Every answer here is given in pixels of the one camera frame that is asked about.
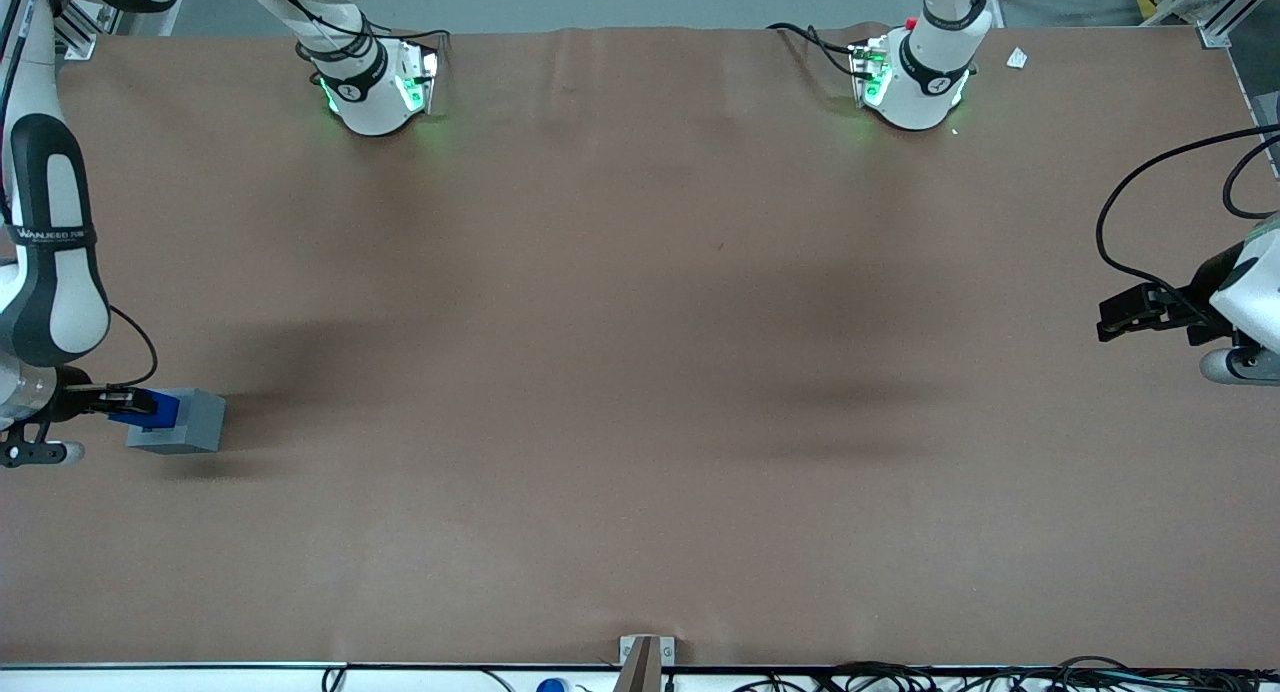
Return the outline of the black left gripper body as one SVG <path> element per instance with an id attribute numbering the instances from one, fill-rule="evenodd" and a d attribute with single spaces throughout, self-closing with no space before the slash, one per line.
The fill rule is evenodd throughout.
<path id="1" fill-rule="evenodd" d="M 1175 288 L 1166 283 L 1166 320 L 1162 329 L 1187 329 L 1187 342 L 1193 347 L 1233 335 L 1233 324 L 1210 304 L 1210 299 L 1235 269 L 1243 247 L 1243 242 L 1236 242 L 1221 253 L 1210 256 L 1199 263 L 1187 285 Z"/>

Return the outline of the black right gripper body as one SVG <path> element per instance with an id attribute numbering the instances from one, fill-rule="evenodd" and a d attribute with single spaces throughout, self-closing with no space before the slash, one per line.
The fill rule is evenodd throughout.
<path id="1" fill-rule="evenodd" d="M 56 367 L 55 388 L 47 404 L 50 423 L 63 423 L 86 414 L 99 400 L 99 386 L 78 367 Z"/>

